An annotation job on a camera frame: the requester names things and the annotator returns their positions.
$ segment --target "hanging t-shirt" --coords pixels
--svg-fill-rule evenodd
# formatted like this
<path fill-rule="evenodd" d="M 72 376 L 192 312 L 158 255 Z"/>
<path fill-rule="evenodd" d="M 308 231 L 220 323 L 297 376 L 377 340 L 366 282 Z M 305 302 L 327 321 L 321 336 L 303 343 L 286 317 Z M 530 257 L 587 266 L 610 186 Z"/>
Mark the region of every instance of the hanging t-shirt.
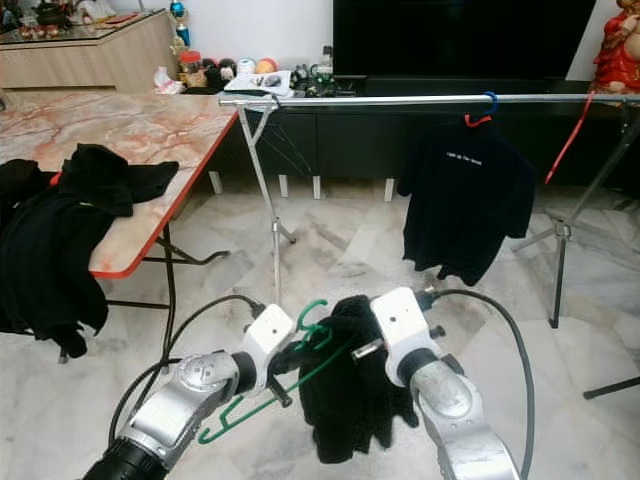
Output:
<path fill-rule="evenodd" d="M 417 271 L 442 265 L 438 278 L 475 285 L 505 236 L 526 235 L 534 191 L 531 165 L 491 122 L 429 128 L 398 184 L 400 195 L 411 195 L 404 258 Z"/>

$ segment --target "blue hanger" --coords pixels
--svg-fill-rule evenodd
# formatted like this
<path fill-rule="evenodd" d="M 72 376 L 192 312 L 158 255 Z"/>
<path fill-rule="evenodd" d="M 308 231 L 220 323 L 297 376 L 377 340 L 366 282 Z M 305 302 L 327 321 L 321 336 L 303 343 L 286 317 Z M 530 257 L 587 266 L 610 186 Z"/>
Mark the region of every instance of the blue hanger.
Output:
<path fill-rule="evenodd" d="M 491 105 L 491 108 L 489 110 L 487 110 L 486 112 L 484 112 L 482 114 L 482 116 L 484 117 L 485 115 L 493 115 L 498 111 L 498 96 L 493 93 L 493 92 L 482 92 L 483 95 L 488 95 L 493 99 L 493 105 Z"/>

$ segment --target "white wall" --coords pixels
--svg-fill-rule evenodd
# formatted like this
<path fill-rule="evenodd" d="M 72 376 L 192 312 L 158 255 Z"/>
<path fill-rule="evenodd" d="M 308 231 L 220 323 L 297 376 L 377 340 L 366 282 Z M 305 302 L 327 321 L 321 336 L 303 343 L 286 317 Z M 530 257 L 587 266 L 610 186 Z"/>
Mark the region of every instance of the white wall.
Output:
<path fill-rule="evenodd" d="M 168 8 L 170 3 L 170 0 L 143 1 L 147 8 Z M 110 3 L 116 10 L 138 8 L 137 0 L 110 0 Z M 183 0 L 183 3 L 190 13 L 192 48 L 205 57 L 217 60 L 273 57 L 279 65 L 292 67 L 296 63 L 317 63 L 322 46 L 332 43 L 333 0 Z M 604 24 L 619 11 L 615 0 L 597 0 L 569 70 L 569 80 L 593 78 L 593 59 L 600 49 Z"/>

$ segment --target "black cloth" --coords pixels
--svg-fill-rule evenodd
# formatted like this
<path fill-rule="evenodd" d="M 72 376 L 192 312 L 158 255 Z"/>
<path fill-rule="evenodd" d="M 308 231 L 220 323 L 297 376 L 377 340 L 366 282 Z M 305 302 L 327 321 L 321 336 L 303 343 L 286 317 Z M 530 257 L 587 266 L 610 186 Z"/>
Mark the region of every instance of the black cloth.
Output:
<path fill-rule="evenodd" d="M 129 166 L 105 147 L 79 144 L 59 184 L 22 204 L 3 229 L 0 323 L 84 354 L 80 323 L 97 333 L 108 312 L 88 269 L 93 249 L 116 216 L 162 195 L 177 170 L 177 162 Z"/>
<path fill-rule="evenodd" d="M 53 175 L 33 160 L 16 158 L 0 165 L 0 232 L 22 203 L 49 186 Z"/>
<path fill-rule="evenodd" d="M 491 122 L 431 127 L 398 184 L 400 195 L 411 195 L 404 259 L 417 271 L 442 265 L 440 279 L 456 275 L 475 285 L 505 236 L 526 235 L 534 192 L 531 165 Z"/>
<path fill-rule="evenodd" d="M 298 343 L 293 343 L 272 362 L 276 374 L 301 364 L 302 378 L 349 344 L 327 368 L 300 386 L 305 420 L 313 426 L 320 461 L 341 463 L 354 451 L 368 453 L 372 437 L 389 448 L 395 415 L 414 428 L 419 421 L 409 390 L 396 387 L 387 378 L 386 352 L 372 353 L 357 364 L 351 357 L 352 350 L 382 336 L 369 299 L 360 295 L 338 302 L 331 316 L 320 324 L 333 332 L 332 340 L 321 350 L 314 350 L 314 346 L 326 337 L 314 333 L 302 351 L 296 352 Z"/>

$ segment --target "black jacket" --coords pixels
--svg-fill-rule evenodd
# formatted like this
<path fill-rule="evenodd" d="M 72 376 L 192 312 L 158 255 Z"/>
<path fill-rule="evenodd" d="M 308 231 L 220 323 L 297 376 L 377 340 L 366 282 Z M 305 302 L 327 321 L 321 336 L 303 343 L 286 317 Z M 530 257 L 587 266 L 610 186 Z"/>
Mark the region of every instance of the black jacket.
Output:
<path fill-rule="evenodd" d="M 14 333 L 53 338 L 72 357 L 86 352 L 80 323 L 99 331 L 106 299 L 89 272 L 95 246 L 133 203 L 162 195 L 176 162 L 129 166 L 101 145 L 78 144 L 57 186 L 31 198 L 3 228 L 0 318 Z"/>

